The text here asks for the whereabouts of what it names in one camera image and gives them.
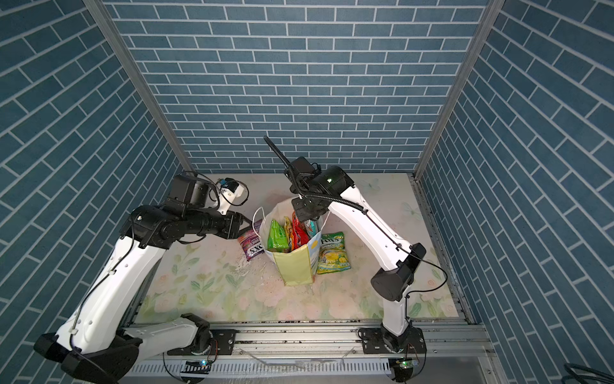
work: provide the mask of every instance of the yellow candy bag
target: yellow candy bag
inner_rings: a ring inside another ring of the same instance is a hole
[[[317,273],[321,275],[350,268],[343,232],[323,234]]]

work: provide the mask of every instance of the floor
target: floor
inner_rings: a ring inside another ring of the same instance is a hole
[[[250,188],[248,202],[236,209],[249,217],[260,206],[269,212],[278,202],[292,197],[290,183],[281,174],[215,175],[215,179],[226,176]],[[439,264],[406,174],[350,176],[395,231],[410,243],[421,242],[427,249],[426,259]],[[217,322],[379,319],[383,315],[382,298],[369,283],[379,265],[358,236],[331,215],[323,233],[337,231],[345,234],[352,268],[316,275],[313,284],[294,287],[284,286],[266,255],[248,262],[236,240],[210,236],[192,245],[175,243],[156,271],[136,322],[162,323],[187,312]],[[413,289],[437,286],[442,279],[436,268],[422,263]],[[413,318],[458,316],[447,286],[412,295],[408,313]]]

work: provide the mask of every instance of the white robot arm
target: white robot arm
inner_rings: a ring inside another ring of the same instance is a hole
[[[130,214],[77,310],[54,334],[44,334],[34,344],[39,354],[61,363],[74,378],[113,384],[148,357],[185,347],[198,354],[210,347],[209,323],[191,313],[153,326],[120,327],[145,278],[173,242],[189,233],[236,239],[251,228],[245,216],[228,210],[245,191],[243,183],[226,178],[218,193],[215,184],[198,176],[175,176],[161,206],[140,206]],[[209,191],[218,195],[218,204],[204,208]]]
[[[286,165],[290,191],[299,196],[292,200],[298,219],[312,219],[330,210],[377,258],[381,268],[371,285],[384,298],[380,338],[390,351],[403,351],[410,336],[416,335],[406,316],[405,298],[426,253],[424,247],[411,245],[395,233],[341,168],[321,171],[304,157],[290,163],[267,137],[265,141]],[[243,223],[251,222],[228,210],[246,188],[227,178],[217,206],[203,208],[209,191],[217,194],[216,185],[196,175],[175,176],[161,206],[141,206],[130,214],[113,254],[83,302],[57,332],[40,336],[34,349],[60,362],[70,376],[98,384],[116,383],[134,363],[169,350],[206,353],[212,341],[209,323],[191,313],[147,327],[121,328],[120,322],[147,275],[174,241],[188,233],[237,238],[251,227],[241,230]]]

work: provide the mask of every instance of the candy bag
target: candy bag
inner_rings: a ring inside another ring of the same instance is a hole
[[[288,253],[290,251],[286,233],[277,220],[271,220],[271,230],[269,231],[267,248],[271,252]]]
[[[309,235],[309,238],[312,238],[317,233],[317,224],[313,220],[303,221],[305,225],[305,232]]]
[[[303,223],[298,221],[297,213],[292,212],[292,251],[309,242],[309,235],[305,232]]]
[[[288,216],[284,216],[284,231],[286,232],[286,239],[288,239],[288,245],[290,246],[290,250],[292,249],[292,221]]]
[[[260,230],[260,225],[262,224],[262,220],[258,220],[254,223],[254,229],[256,231]],[[243,248],[243,252],[245,252],[245,257],[247,261],[255,258],[261,253],[264,253],[264,247],[262,246],[262,242],[260,242],[260,237],[254,232],[254,229],[250,229],[237,239],[239,243],[241,243],[241,247]]]
[[[339,272],[350,269],[348,254],[345,251],[343,232],[322,235],[320,258],[317,262],[317,273]]]

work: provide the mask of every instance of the blue brick wallpaper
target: blue brick wallpaper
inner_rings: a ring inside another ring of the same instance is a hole
[[[412,171],[487,0],[105,1],[194,166]]]
[[[179,163],[81,0],[0,9],[0,382],[66,383],[34,341]]]
[[[614,369],[614,3],[507,0],[422,180],[505,374]]]

